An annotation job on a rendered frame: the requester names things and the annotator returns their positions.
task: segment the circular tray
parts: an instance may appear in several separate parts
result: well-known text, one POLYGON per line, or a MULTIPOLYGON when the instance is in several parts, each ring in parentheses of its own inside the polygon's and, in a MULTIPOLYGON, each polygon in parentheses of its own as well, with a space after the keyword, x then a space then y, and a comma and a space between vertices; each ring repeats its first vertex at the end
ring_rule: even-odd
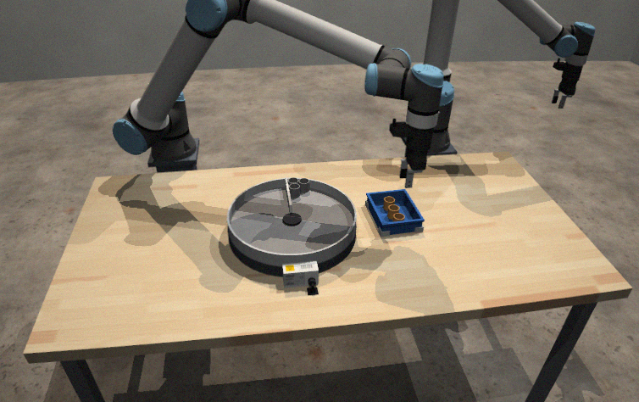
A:
POLYGON ((287 225, 286 179, 260 183, 240 194, 228 210, 228 238, 236 257, 268 275, 282 266, 317 261, 320 271, 339 264, 352 251, 357 215, 349 198, 321 181, 292 199, 298 225, 287 225))

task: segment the blue joint cap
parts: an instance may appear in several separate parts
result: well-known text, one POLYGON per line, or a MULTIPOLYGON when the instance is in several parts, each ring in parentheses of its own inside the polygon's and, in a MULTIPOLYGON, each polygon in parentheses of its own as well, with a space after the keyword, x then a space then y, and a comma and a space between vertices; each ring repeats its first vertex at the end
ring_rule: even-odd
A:
POLYGON ((376 90, 379 87, 379 68, 376 63, 367 66, 367 75, 364 78, 364 90, 371 96, 376 96, 376 90))
POLYGON ((586 22, 575 22, 575 27, 585 32, 589 36, 595 36, 595 27, 586 22))
POLYGON ((132 155, 141 155, 148 149, 146 139, 127 119, 118 119, 112 129, 119 146, 132 155))
POLYGON ((577 51, 577 38, 572 35, 565 35, 555 43, 555 54, 559 57, 568 57, 577 51))
POLYGON ((406 57, 408 59, 408 65, 411 65, 411 56, 409 56, 408 53, 406 53, 406 50, 400 49, 398 47, 395 47, 392 50, 401 50, 404 54, 406 54, 406 57))
POLYGON ((443 72, 431 64, 416 64, 411 72, 429 87, 440 88, 443 85, 443 72))
POLYGON ((186 18, 196 31, 210 32, 218 29, 228 16, 225 0, 188 0, 186 18))
POLYGON ((453 85, 450 82, 443 83, 443 89, 441 90, 441 103, 440 106, 446 106, 453 102, 453 85))

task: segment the table leg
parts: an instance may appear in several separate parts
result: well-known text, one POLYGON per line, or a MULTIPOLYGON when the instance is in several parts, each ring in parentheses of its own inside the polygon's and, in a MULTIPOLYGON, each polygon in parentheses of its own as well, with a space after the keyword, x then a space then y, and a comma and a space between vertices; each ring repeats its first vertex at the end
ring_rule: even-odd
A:
POLYGON ((99 391, 86 360, 63 361, 62 367, 81 402, 104 402, 102 392, 99 391))
POLYGON ((547 395, 553 389, 555 381, 558 379, 565 363, 567 363, 567 359, 570 357, 570 353, 572 353, 572 349, 582 334, 582 330, 585 329, 587 320, 590 319, 590 315, 595 310, 596 305, 597 303, 590 303, 572 306, 567 319, 564 321, 563 329, 560 331, 553 349, 550 350, 550 355, 547 356, 545 364, 542 365, 540 374, 538 374, 525 402, 544 402, 547 399, 547 395))

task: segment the wooden tabletop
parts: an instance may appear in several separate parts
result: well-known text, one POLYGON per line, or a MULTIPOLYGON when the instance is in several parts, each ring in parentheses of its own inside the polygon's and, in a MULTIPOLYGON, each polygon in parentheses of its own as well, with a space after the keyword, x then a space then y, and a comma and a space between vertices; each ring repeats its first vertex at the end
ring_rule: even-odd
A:
POLYGON ((631 286, 513 157, 435 156, 408 193, 424 231, 380 237, 366 193, 400 159, 98 177, 25 347, 30 363, 210 349, 626 298, 631 286), (226 218, 247 188, 307 177, 357 210, 352 253, 319 295, 237 260, 226 218))

